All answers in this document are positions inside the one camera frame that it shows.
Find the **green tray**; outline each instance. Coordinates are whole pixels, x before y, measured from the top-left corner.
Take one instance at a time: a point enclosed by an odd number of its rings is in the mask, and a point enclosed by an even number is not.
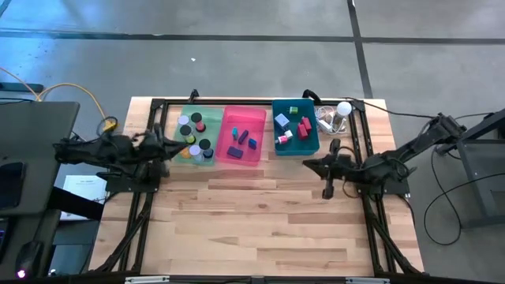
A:
[[[202,114],[202,121],[205,124],[205,131],[199,133],[196,131],[195,124],[191,121],[191,114],[199,112]],[[202,139],[208,139],[211,141],[211,148],[214,150],[214,155],[211,159],[205,159],[204,161],[197,162],[195,159],[184,159],[181,154],[175,156],[174,161],[178,163],[193,163],[195,165],[201,166],[213,166],[214,165],[214,157],[215,157],[215,149],[218,141],[219,131],[221,130],[221,122],[223,121],[223,109],[222,108],[214,108],[214,107],[205,107],[205,106],[184,106],[182,108],[181,115],[187,115],[189,117],[189,125],[193,128],[193,135],[196,138],[196,142],[193,145],[198,145],[198,143]],[[174,140],[176,141],[184,141],[184,138],[179,133],[180,125],[177,125],[174,134]]]

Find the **yellow cable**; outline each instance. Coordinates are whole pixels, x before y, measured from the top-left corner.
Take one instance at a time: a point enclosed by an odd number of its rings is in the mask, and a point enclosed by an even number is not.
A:
[[[100,103],[98,102],[98,100],[95,98],[95,96],[88,90],[86,90],[84,87],[81,87],[79,86],[78,84],[72,84],[72,83],[60,83],[60,84],[56,84],[54,86],[51,86],[45,90],[43,90],[40,94],[39,94],[39,98],[40,98],[40,101],[42,101],[44,98],[43,98],[43,95],[46,95],[50,90],[52,89],[55,89],[55,88],[58,88],[58,87],[61,87],[61,86],[70,86],[70,87],[75,87],[75,88],[78,88],[80,89],[81,91],[85,92],[86,94],[88,94],[92,99],[93,101],[95,102],[95,105],[96,107],[98,107],[98,110],[100,111],[100,114],[102,115],[102,118],[105,119],[106,115],[105,113],[103,112],[103,109],[102,107],[100,106]]]
[[[26,84],[22,79],[20,79],[18,76],[12,74],[11,72],[3,69],[2,67],[0,67],[0,70],[9,74],[10,76],[12,76],[13,78],[15,78],[16,80],[20,81],[20,83],[22,83],[34,96],[35,96],[35,100],[36,101],[39,101],[40,102],[40,97],[37,95],[37,93],[35,93],[35,91],[33,91],[32,88],[30,88],[30,86],[28,86],[28,84]]]
[[[95,96],[88,90],[86,90],[84,87],[81,87],[79,86],[78,84],[72,84],[72,83],[60,83],[60,84],[56,84],[52,87],[49,87],[45,90],[43,90],[40,94],[37,95],[37,93],[35,93],[35,91],[33,91],[32,88],[30,88],[30,86],[28,86],[28,84],[26,84],[22,79],[20,79],[18,76],[12,74],[11,72],[7,71],[6,69],[0,67],[0,70],[9,74],[10,76],[12,76],[13,78],[15,78],[16,80],[18,80],[20,83],[22,83],[36,98],[36,101],[38,102],[42,102],[43,100],[43,95],[46,95],[50,90],[52,89],[55,89],[57,87],[61,87],[61,86],[70,86],[70,87],[75,87],[75,88],[78,88],[80,89],[81,91],[85,92],[86,94],[88,94],[92,99],[93,101],[95,102],[95,105],[96,107],[98,107],[98,110],[100,111],[100,114],[102,115],[102,118],[105,119],[106,115],[105,113],[103,112],[103,109],[102,109],[102,106],[100,106],[100,103],[98,102],[98,100],[95,98]]]

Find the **metal stand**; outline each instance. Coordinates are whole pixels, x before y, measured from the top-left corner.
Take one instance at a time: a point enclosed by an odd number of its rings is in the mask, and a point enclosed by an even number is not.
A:
[[[451,150],[458,149],[469,181],[482,176],[497,174],[503,171],[502,165],[505,157],[501,153],[505,150],[505,143],[503,140],[478,140],[477,138],[498,129],[503,126],[503,123],[505,123],[505,109],[468,129],[457,143],[444,145],[436,152],[444,155]],[[500,212],[493,196],[493,191],[502,192],[503,190],[499,186],[494,186],[494,184],[495,181],[479,181],[471,185],[481,209],[482,217],[463,222],[462,228],[473,229],[505,223],[505,214]]]
[[[160,110],[161,113],[161,126],[165,129],[166,118],[168,114],[169,105],[184,105],[187,103],[198,103],[200,105],[271,105],[273,99],[244,99],[244,100],[232,100],[232,99],[197,99],[197,91],[194,90],[191,100],[187,99],[153,99],[151,101],[151,109],[148,119],[148,128],[152,128],[155,122],[156,111]],[[341,101],[328,101],[324,102],[318,97],[308,95],[304,93],[304,97],[310,97],[314,99],[316,105],[326,105],[326,106],[336,106]],[[365,105],[360,101],[353,101],[354,110],[349,116],[350,130],[354,146],[354,153],[356,155],[357,163],[362,163],[361,148],[359,136],[357,134],[357,122],[354,115],[356,111],[359,111],[359,118],[361,120],[361,126],[363,128],[363,134],[365,138],[365,147],[367,155],[373,154],[372,141],[370,138],[370,132],[368,129],[368,122],[366,119]],[[137,216],[137,208],[140,201],[140,192],[135,192],[133,194],[133,200],[129,213],[129,220],[127,224],[127,230],[125,236],[118,244],[118,247],[114,252],[107,258],[106,262],[94,271],[89,271],[83,275],[72,275],[57,278],[39,278],[34,280],[28,280],[26,282],[37,282],[37,283],[124,283],[124,282],[137,282],[142,283],[162,283],[162,282],[191,282],[191,283],[205,283],[205,284],[224,284],[228,282],[244,282],[244,283],[470,283],[466,280],[451,279],[451,278],[438,278],[431,277],[426,274],[420,273],[414,267],[412,267],[408,260],[401,254],[398,247],[391,240],[389,233],[387,231],[387,220],[385,218],[385,210],[382,199],[378,194],[374,194],[371,189],[359,188],[358,192],[361,193],[361,200],[363,203],[363,210],[365,212],[365,225],[368,235],[368,244],[370,248],[370,256],[372,258],[372,266],[374,271],[373,278],[344,278],[344,277],[262,277],[244,275],[244,276],[225,276],[225,275],[162,275],[162,276],[150,276],[141,277],[140,269],[142,267],[142,260],[144,256],[144,248],[148,231],[149,215],[151,213],[152,201],[154,200],[154,193],[146,193],[146,199],[142,210]],[[376,198],[376,206],[378,215],[373,212],[372,205],[370,204],[370,196],[374,195]],[[137,253],[135,256],[134,265],[132,269],[127,271],[126,264],[128,263],[129,246],[130,243],[140,230],[139,244],[137,246]],[[379,253],[376,242],[376,235],[374,230],[380,235],[384,243],[384,248],[387,255],[387,269],[385,272],[380,265]],[[119,261],[119,271],[111,272],[115,264]],[[405,274],[399,274],[395,271],[395,262],[401,267]]]
[[[97,221],[102,218],[103,213],[103,204],[87,200],[57,187],[54,187],[50,194],[47,208],[59,209]]]

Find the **pink tray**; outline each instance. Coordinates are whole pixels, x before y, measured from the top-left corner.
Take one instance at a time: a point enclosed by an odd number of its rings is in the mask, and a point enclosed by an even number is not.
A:
[[[224,163],[237,163],[246,166],[256,166],[261,158],[261,145],[263,144],[263,133],[265,129],[265,120],[267,111],[244,106],[227,106],[224,108],[223,123],[219,133],[215,157],[218,161]],[[238,140],[234,140],[232,130],[237,127],[238,136],[249,131],[244,143],[240,145]],[[256,142],[256,150],[249,147],[249,138]],[[241,159],[228,155],[228,148],[233,146],[244,152]]]

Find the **blue block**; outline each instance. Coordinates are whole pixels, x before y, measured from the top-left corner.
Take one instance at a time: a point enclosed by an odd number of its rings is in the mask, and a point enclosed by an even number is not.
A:
[[[256,150],[256,141],[252,138],[249,138],[249,147]]]
[[[230,146],[228,148],[227,154],[228,155],[232,155],[233,157],[240,159],[240,158],[242,158],[242,155],[244,154],[244,152],[242,150],[236,149],[233,146]]]
[[[288,124],[290,123],[290,120],[289,120],[289,119],[287,119],[287,118],[284,116],[284,114],[279,114],[278,116],[276,116],[276,117],[274,118],[274,120],[275,120],[275,123],[277,123],[277,125],[278,125],[281,129],[283,129],[284,131],[286,131],[286,130],[287,130],[287,126],[288,126]]]
[[[237,130],[237,127],[234,127],[234,129],[231,131],[231,135],[234,136],[234,140],[238,139],[238,130]]]
[[[244,130],[244,132],[242,133],[242,135],[240,135],[240,138],[238,138],[238,143],[240,145],[242,145],[242,143],[244,143],[244,140],[245,138],[249,135],[249,131],[247,130]]]

